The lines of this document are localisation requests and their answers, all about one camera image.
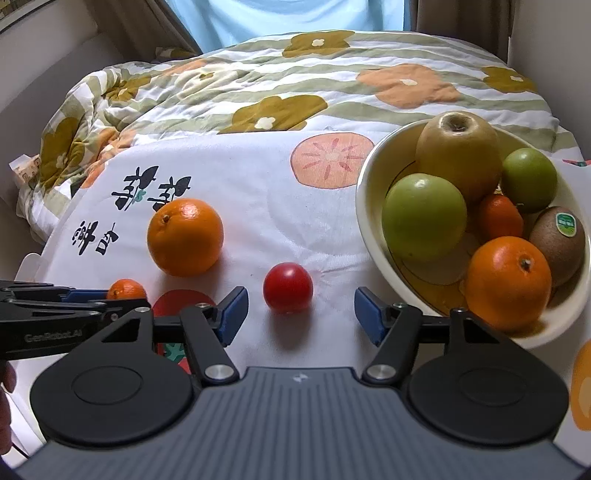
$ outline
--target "stem of fruit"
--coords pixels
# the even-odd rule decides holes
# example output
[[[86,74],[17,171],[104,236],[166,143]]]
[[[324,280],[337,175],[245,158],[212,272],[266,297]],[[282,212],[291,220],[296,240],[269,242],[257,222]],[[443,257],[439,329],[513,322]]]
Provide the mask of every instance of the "stem of fruit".
[[[528,258],[522,258],[519,263],[521,264],[521,268],[523,268],[523,270],[525,270],[526,272],[530,271],[531,268],[531,260]]]
[[[452,132],[465,132],[468,130],[468,125],[466,123],[466,119],[458,118],[456,116],[450,115],[446,118],[447,125],[449,126]]]

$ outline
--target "mandarin orange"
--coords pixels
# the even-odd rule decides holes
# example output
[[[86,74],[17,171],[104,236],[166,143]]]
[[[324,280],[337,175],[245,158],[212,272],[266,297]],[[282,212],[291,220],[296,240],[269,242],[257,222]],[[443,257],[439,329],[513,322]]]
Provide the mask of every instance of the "mandarin orange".
[[[486,240],[523,235],[523,218],[505,195],[486,196],[478,206],[478,227]]]
[[[122,278],[113,283],[107,292],[107,300],[146,299],[143,286],[131,278]]]

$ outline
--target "green apple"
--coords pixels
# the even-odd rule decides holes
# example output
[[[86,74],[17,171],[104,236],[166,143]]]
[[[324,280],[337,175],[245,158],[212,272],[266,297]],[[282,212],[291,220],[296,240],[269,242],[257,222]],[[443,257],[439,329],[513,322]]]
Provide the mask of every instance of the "green apple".
[[[535,148],[520,148],[503,162],[501,190],[522,213],[545,209],[556,196],[554,164]]]
[[[466,202],[440,177],[414,173],[394,184],[382,208],[382,230],[392,255],[427,262],[450,252],[466,231]]]

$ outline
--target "kiwi sticker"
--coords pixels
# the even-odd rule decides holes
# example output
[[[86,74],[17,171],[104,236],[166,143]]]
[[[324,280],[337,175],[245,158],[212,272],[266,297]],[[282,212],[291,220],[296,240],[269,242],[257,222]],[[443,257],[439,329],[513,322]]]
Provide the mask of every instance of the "kiwi sticker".
[[[569,213],[557,213],[556,228],[564,236],[574,237],[577,234],[577,220]]]

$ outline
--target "kiwi fruit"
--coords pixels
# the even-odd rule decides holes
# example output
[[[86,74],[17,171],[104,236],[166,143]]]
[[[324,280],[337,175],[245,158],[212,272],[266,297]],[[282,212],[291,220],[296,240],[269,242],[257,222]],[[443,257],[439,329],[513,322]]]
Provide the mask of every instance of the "kiwi fruit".
[[[543,211],[531,230],[530,242],[546,257],[553,288],[569,280],[583,261],[583,224],[568,208],[551,207]]]

